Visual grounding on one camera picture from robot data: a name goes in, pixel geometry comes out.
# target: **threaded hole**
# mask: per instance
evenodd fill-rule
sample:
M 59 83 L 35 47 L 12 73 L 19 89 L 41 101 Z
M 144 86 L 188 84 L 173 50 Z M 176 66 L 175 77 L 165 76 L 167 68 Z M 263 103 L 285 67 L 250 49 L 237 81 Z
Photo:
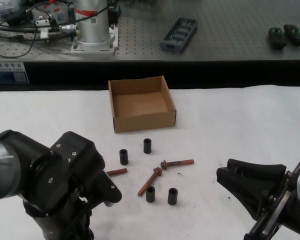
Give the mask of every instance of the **threaded hole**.
M 150 186 L 147 188 L 148 193 L 153 193 L 155 191 L 155 188 L 153 186 Z
M 178 190 L 175 189 L 175 188 L 170 188 L 169 194 L 171 194 L 171 195 L 177 195 L 178 194 Z

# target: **brown cardboard box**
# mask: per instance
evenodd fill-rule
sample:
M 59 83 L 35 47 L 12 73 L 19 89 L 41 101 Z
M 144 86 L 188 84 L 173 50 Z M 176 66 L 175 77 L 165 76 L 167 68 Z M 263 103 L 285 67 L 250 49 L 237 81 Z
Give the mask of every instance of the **brown cardboard box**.
M 164 76 L 108 82 L 115 133 L 172 127 L 176 107 Z

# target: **screw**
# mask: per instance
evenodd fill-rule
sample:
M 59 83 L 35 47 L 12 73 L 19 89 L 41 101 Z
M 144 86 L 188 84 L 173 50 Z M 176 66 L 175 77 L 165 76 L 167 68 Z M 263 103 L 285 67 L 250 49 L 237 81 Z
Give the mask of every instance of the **screw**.
M 291 178 L 292 172 L 286 171 L 286 172 L 285 172 L 285 176 L 286 176 L 288 179 Z
M 273 202 L 275 202 L 277 200 L 277 198 L 273 195 L 270 195 L 268 200 L 269 200 L 269 203 L 272 204 Z
M 166 160 L 164 160 L 163 162 L 161 162 L 160 165 L 161 165 L 161 168 L 166 170 L 168 167 L 190 165 L 190 164 L 194 164 L 194 163 L 195 163 L 195 161 L 193 159 L 184 160 L 184 161 L 171 161 L 171 162 L 166 162 Z
M 145 183 L 145 185 L 140 189 L 140 191 L 138 192 L 138 196 L 141 197 L 146 192 L 147 188 L 154 182 L 156 177 L 161 176 L 161 174 L 162 174 L 162 169 L 160 167 L 153 169 L 152 176 Z
M 128 172 L 128 169 L 126 168 L 122 168 L 122 169 L 118 169 L 118 170 L 113 170 L 113 171 L 107 171 L 106 174 L 110 176 L 116 176 L 116 175 L 119 175 L 119 174 L 125 174 Z

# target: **white table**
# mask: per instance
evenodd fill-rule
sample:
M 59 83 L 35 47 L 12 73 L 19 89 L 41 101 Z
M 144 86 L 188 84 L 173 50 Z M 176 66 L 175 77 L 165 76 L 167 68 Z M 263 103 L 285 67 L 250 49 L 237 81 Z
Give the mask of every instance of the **white table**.
M 229 158 L 257 164 L 300 161 L 300 87 L 171 90 L 176 126 L 116 134 L 108 91 L 0 92 L 0 132 L 12 129 L 50 147 L 66 131 L 95 142 L 105 170 L 120 169 L 127 149 L 128 173 L 113 177 L 122 200 L 94 209 L 96 240 L 240 240 L 255 221 L 216 181 Z M 152 153 L 143 153 L 143 139 Z M 164 171 L 155 183 L 156 199 L 137 192 L 160 162 L 194 159 L 195 164 Z M 168 189 L 178 189 L 175 206 Z M 43 240 L 18 197 L 0 200 L 0 240 Z M 275 240 L 300 240 L 282 227 Z

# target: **copper bolt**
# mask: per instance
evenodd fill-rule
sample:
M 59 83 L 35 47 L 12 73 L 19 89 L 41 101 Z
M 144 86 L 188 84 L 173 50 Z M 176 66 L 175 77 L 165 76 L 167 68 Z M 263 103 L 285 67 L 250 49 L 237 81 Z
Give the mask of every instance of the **copper bolt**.
M 125 174 L 127 172 L 128 172 L 128 170 L 126 168 L 122 168 L 122 169 L 118 169 L 118 170 L 107 171 L 106 174 L 108 174 L 109 177 L 111 177 L 111 176 L 116 176 L 119 174 Z
M 141 197 L 147 190 L 148 187 L 154 182 L 156 177 L 161 176 L 162 174 L 162 169 L 160 167 L 157 167 L 153 169 L 153 174 L 149 178 L 149 180 L 145 183 L 145 185 L 141 188 L 141 190 L 138 192 L 138 196 Z
M 161 168 L 166 170 L 168 167 L 174 167 L 174 166 L 181 166 L 181 165 L 190 165 L 194 164 L 195 161 L 193 159 L 190 160 L 184 160 L 184 161 L 171 161 L 171 162 L 166 162 L 166 160 L 161 162 Z

